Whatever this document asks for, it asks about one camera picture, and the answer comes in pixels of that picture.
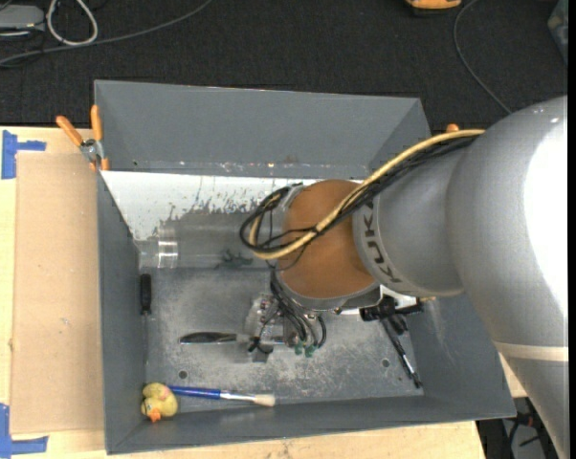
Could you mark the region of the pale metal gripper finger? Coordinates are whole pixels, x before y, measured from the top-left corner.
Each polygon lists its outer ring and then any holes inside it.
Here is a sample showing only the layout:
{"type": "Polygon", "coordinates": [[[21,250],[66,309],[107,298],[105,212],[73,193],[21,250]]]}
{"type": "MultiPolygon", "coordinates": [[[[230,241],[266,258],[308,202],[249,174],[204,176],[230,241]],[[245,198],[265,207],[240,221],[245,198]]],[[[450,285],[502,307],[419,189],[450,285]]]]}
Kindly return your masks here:
{"type": "Polygon", "coordinates": [[[254,296],[244,320],[244,332],[250,337],[258,336],[263,326],[275,313],[275,300],[270,294],[254,296]]]}
{"type": "Polygon", "coordinates": [[[254,350],[269,351],[269,345],[262,343],[258,337],[231,332],[200,331],[188,333],[179,337],[178,343],[181,345],[241,343],[246,346],[248,352],[254,350]]]}

